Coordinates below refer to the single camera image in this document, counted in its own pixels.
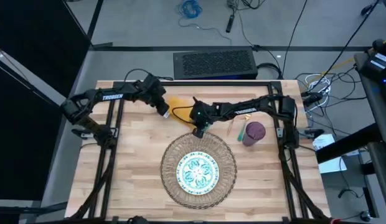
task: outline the black curtain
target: black curtain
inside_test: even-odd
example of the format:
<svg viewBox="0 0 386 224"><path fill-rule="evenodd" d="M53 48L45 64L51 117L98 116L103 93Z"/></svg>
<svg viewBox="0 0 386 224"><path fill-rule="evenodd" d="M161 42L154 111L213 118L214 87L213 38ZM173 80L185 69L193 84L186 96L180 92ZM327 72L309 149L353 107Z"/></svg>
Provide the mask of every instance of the black curtain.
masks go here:
<svg viewBox="0 0 386 224"><path fill-rule="evenodd" d="M63 96L89 45L62 0L0 0L0 48Z"/></svg>
<svg viewBox="0 0 386 224"><path fill-rule="evenodd" d="M0 61L0 199L42 200L62 114L12 75Z"/></svg>

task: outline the paper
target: paper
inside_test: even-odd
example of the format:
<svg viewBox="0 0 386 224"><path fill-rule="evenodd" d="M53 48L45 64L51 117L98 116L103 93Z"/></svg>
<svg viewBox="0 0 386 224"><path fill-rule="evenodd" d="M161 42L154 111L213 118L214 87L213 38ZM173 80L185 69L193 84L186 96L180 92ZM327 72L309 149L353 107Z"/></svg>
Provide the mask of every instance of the paper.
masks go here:
<svg viewBox="0 0 386 224"><path fill-rule="evenodd" d="M313 141L313 147L317 151L325 146L330 145L331 143L334 143L334 138L332 137L332 134L322 134ZM341 157L337 157L319 164L320 173L325 174L328 172L347 170L344 160L342 159L340 160L340 158Z"/></svg>

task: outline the black cable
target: black cable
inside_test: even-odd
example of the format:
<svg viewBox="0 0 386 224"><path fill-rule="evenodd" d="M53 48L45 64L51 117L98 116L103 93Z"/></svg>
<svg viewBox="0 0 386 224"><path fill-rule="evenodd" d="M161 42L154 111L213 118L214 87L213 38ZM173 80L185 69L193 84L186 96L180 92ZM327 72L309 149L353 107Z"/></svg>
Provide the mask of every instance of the black cable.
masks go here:
<svg viewBox="0 0 386 224"><path fill-rule="evenodd" d="M316 152L314 149L311 149L310 147L306 147L306 146L302 146L302 145L298 145L298 146L303 147L304 149Z"/></svg>
<svg viewBox="0 0 386 224"><path fill-rule="evenodd" d="M295 107L295 119L294 119L294 129L297 128L297 118L298 118L298 108L297 104L294 104Z"/></svg>
<svg viewBox="0 0 386 224"><path fill-rule="evenodd" d="M250 9L258 9L266 0L263 0L262 2L260 2L260 0L258 0L258 4L257 6L252 6L251 3L253 2L253 0L251 0L250 2L248 2L247 0L242 0L243 4L250 8Z"/></svg>
<svg viewBox="0 0 386 224"><path fill-rule="evenodd" d="M351 100L364 100L364 99L366 99L366 98L367 98L367 97L365 96L365 97L362 97L362 98L346 99L346 100L343 100L343 101L340 101L340 102L337 102L337 103L333 103L332 105L323 106L323 108L329 108L329 107L335 106L335 105L337 105L337 104L339 104L339 103L343 103L343 102L347 102L347 101L351 101Z"/></svg>
<svg viewBox="0 0 386 224"><path fill-rule="evenodd" d="M265 47L262 47L260 45L253 45L249 40L248 38L246 37L245 33L244 33L244 26L243 26L243 19L242 19L242 15L240 14L240 12L238 12L238 16L240 18L240 25L242 27L242 34L243 34L243 37L244 39L248 42L248 44L250 44L250 47L255 50L255 51L258 51L259 49L263 49L263 50L266 50L272 57L273 59L275 60L276 64L278 65L278 68L279 68L279 71L281 71L280 69L280 65L279 65L279 62L278 60L276 59L276 57L272 54L272 52L270 52L268 49L266 49Z"/></svg>
<svg viewBox="0 0 386 224"><path fill-rule="evenodd" d="M185 18L185 17L181 17L181 18L178 20L178 25L179 25L180 27L195 27L195 28L198 28L198 29L200 29L200 30L215 30L215 31L218 33L219 36L221 36L221 37L224 38L224 39L229 40L229 45L232 46L232 40L231 40L231 38L222 35L222 33L221 33L217 28L215 28L215 27L208 27L208 28L205 28L205 27L201 27L200 25L198 25L198 24L196 24L196 23L190 23L190 24L182 25L182 24L181 24L181 21L182 21L182 20L186 20L186 18Z"/></svg>
<svg viewBox="0 0 386 224"><path fill-rule="evenodd" d="M124 77L124 84L123 86L120 87L120 89L124 88L124 86L126 85L126 78L128 77L128 75L130 75L131 72L134 72L134 71L142 71L142 72L146 72L148 75L151 74L150 72L146 71L145 69L142 69L142 68L134 68L132 70L130 70L129 72L126 73L125 77Z"/></svg>
<svg viewBox="0 0 386 224"><path fill-rule="evenodd" d="M297 80L297 81L299 81L300 83L302 83L302 84L305 86L306 90L308 90L307 84L305 84L303 81L299 80L298 78L299 78L301 75L313 75L313 74L317 74L317 73L316 73L316 72L313 72L313 73L308 73L308 72L300 73L300 74L298 74L298 75L294 78L294 80ZM328 75L337 75L337 74L336 74L336 73L328 73Z"/></svg>
<svg viewBox="0 0 386 224"><path fill-rule="evenodd" d="M174 79L171 78L171 77L156 77L156 78L163 79L163 80L168 80L168 81L174 81Z"/></svg>
<svg viewBox="0 0 386 224"><path fill-rule="evenodd" d="M281 70L280 68L278 68L275 64L273 63L261 63L259 65L257 65L257 69L260 69L260 68L270 68L270 69L273 69L275 70L277 73L278 73L278 80L282 80L283 78L281 77Z"/></svg>
<svg viewBox="0 0 386 224"><path fill-rule="evenodd" d="M294 29L293 29L293 33L291 34L291 38L290 38L290 42L288 43L288 46L287 46L287 50L286 50L286 54L285 54L285 61L283 62L283 71L281 73L281 77L283 78L284 75L285 75L285 67L286 67L286 59L287 59L287 53L288 53L288 50L290 49L290 45L291 45L291 42L293 41L293 37L294 37L294 33L295 33L295 29L297 28L297 25L299 23L299 20L301 19L301 16L303 15L303 12L304 12L304 9L305 9L305 6L306 6L306 3L308 2L308 0L305 0L305 3L304 3L304 6L301 10L301 13L299 14L299 17L297 19L297 22L295 23L295 26L294 26Z"/></svg>
<svg viewBox="0 0 386 224"><path fill-rule="evenodd" d="M317 121L315 121L315 120L313 120L312 119L312 122L314 122L314 123L316 123L316 124L319 124L319 125L321 125L321 126L324 126L324 127L326 127L326 128L332 128L332 127L330 127L330 126L327 126L327 125L325 125L325 124L322 124L322 123L319 123L319 122L317 122ZM334 128L334 130L335 131L338 131L338 132L340 132L340 133L343 133L343 134L347 134L347 135L350 135L351 133L348 133L348 132L345 132L345 131L341 131L340 129L337 129L337 128Z"/></svg>
<svg viewBox="0 0 386 224"><path fill-rule="evenodd" d="M227 0L226 1L226 5L232 9L232 15L235 15L236 11L238 10L237 7L238 7L238 2L237 0Z"/></svg>
<svg viewBox="0 0 386 224"><path fill-rule="evenodd" d="M342 178L344 179L344 182L346 183L347 187L344 188L344 189L342 189L342 190L340 191L340 193L338 194L338 198L341 198L342 195L343 195L345 192L351 193L355 198L361 198L361 197L363 197L363 195L364 195L365 193L363 193L361 196L359 196L354 190L352 190L352 189L349 187L348 181L347 181L347 179L345 178L344 174L342 173L342 169L341 169L341 161L342 161L342 156L340 157L340 161L339 161L340 174L341 174Z"/></svg>
<svg viewBox="0 0 386 224"><path fill-rule="evenodd" d="M275 60L276 64L278 65L279 71L281 73L279 62L276 59L276 57L272 54L272 52L270 52L268 49L266 49L266 48L264 48L262 46L259 46L259 45L254 45L254 47L258 47L258 48L262 48L263 50L266 50L273 57L273 59Z"/></svg>
<svg viewBox="0 0 386 224"><path fill-rule="evenodd" d="M351 76L351 78L354 80L353 82L343 80L342 77L340 77L339 74L338 74L338 79L340 79L344 83L360 83L360 82L362 82L362 80L355 81L355 79L352 76Z"/></svg>
<svg viewBox="0 0 386 224"><path fill-rule="evenodd" d="M146 72L148 75L153 75L152 73L148 72L147 70L145 69L142 69L142 68L134 68L132 70L130 70L124 77L124 84L123 86L120 87L120 89L124 88L125 87L125 84L126 84L126 79L128 77L128 75L130 75L131 72L134 72L134 71L142 71L142 72ZM174 81L173 78L171 77L158 77L158 76L155 76L156 78L158 79L163 79L163 80L169 80L169 81Z"/></svg>
<svg viewBox="0 0 386 224"><path fill-rule="evenodd" d="M83 147L85 147L85 146L89 146L89 145L97 145L98 143L86 143L86 144L83 144L81 147L80 147L80 150L83 148Z"/></svg>
<svg viewBox="0 0 386 224"><path fill-rule="evenodd" d="M357 155L357 159L359 160L359 164L360 164L360 166L362 166L363 165L363 163L362 163L362 159L360 158L360 156L362 155L361 153L361 151L358 149L358 155ZM364 183L365 183L365 187L368 189L368 186L367 186L367 182L366 182L366 175L363 175L363 181L364 181Z"/></svg>
<svg viewBox="0 0 386 224"><path fill-rule="evenodd" d="M360 216L360 214L358 214L358 215L353 215L353 216L347 217L347 218L340 218L340 220L347 220L347 219L355 218L355 217L358 217L358 216Z"/></svg>
<svg viewBox="0 0 386 224"><path fill-rule="evenodd" d="M377 2L372 6L372 9L369 11L368 14L366 14L365 18L363 19L363 21L360 23L359 27L355 30L355 32L351 35L351 37L349 38L347 44L344 46L344 48L341 50L340 54L337 56L337 58L335 59L335 61L331 64L331 66L329 67L329 69L325 72L325 74L320 78L319 82L317 84L315 84L313 87L312 87L312 90L321 82L321 80L330 72L330 70L333 68L334 64L336 64L336 62L338 61L338 59L341 57L342 53L344 53L345 49L348 47L349 43L351 42L351 40L355 37L356 33L360 30L360 28L363 26L363 24L365 23L365 21L367 20L367 18L369 18L370 14L373 12L375 6L379 3L380 0L377 0Z"/></svg>
<svg viewBox="0 0 386 224"><path fill-rule="evenodd" d="M329 102L330 102L330 97L327 99L326 107L327 107L327 105L329 104ZM330 126L331 126L331 131L332 131L332 133L334 134L335 137L337 137L337 133L336 133L336 131L334 130L334 126L332 125L331 119L329 118L329 115L327 114L326 107L324 107L324 115L326 116L326 119L329 120L329 123L330 123Z"/></svg>
<svg viewBox="0 0 386 224"><path fill-rule="evenodd" d="M306 138L308 138L308 139L311 139L311 138L312 138L312 136L307 136L307 135L305 135L305 134L303 134L303 133L301 133L301 132L299 132L299 131L298 131L298 134L299 134L299 135L302 135L302 136L304 136L304 137L306 137Z"/></svg>
<svg viewBox="0 0 386 224"><path fill-rule="evenodd" d="M186 109L186 108L192 108L193 106L180 106L180 107L175 107L172 109L172 114L179 120L185 122L185 123L188 123L188 124L194 124L193 122L191 121L185 121L184 119L180 118L178 115L175 114L175 110L176 109Z"/></svg>
<svg viewBox="0 0 386 224"><path fill-rule="evenodd" d="M346 71L346 72L341 72L341 73L334 74L334 75L331 77L330 84L328 84L328 86L326 86L326 88L329 88L329 86L331 86L331 84L332 84L333 82L335 82L335 81L338 80L338 78L335 80L334 77L336 77L336 76L338 76L338 75L340 75L340 74L343 74L341 77L343 77L344 75L349 75L348 73L349 73L350 71L352 71L353 69L355 69L355 67L352 67L352 68L348 69L348 71ZM315 87L316 85L319 84L319 82L321 81L321 79L318 81L317 84L315 84L315 85L313 86L312 89L310 89L310 90L308 90L308 91L313 90L314 87Z"/></svg>

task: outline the black panel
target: black panel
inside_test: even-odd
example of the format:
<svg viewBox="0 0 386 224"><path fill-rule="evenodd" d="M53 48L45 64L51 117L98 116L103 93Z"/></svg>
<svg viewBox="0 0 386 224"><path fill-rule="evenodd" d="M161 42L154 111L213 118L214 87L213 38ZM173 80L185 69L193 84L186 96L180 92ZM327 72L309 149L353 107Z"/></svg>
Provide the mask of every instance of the black panel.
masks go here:
<svg viewBox="0 0 386 224"><path fill-rule="evenodd" d="M63 96L89 43L61 0L0 0L0 48Z"/></svg>
<svg viewBox="0 0 386 224"><path fill-rule="evenodd" d="M19 214L0 214L0 223L18 224Z"/></svg>
<svg viewBox="0 0 386 224"><path fill-rule="evenodd" d="M255 79L258 75L250 47L174 53L174 76L182 79Z"/></svg>
<svg viewBox="0 0 386 224"><path fill-rule="evenodd" d="M0 68L0 199L42 200L60 119Z"/></svg>

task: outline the purple cup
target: purple cup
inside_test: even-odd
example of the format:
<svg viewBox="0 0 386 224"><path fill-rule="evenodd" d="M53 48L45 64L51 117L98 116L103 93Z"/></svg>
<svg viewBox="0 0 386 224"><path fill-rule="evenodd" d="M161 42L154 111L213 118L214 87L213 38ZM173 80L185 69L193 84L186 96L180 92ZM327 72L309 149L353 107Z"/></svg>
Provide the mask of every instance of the purple cup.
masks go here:
<svg viewBox="0 0 386 224"><path fill-rule="evenodd" d="M243 145L252 146L259 140L263 139L266 134L265 127L259 122L251 122L245 127L243 136Z"/></svg>

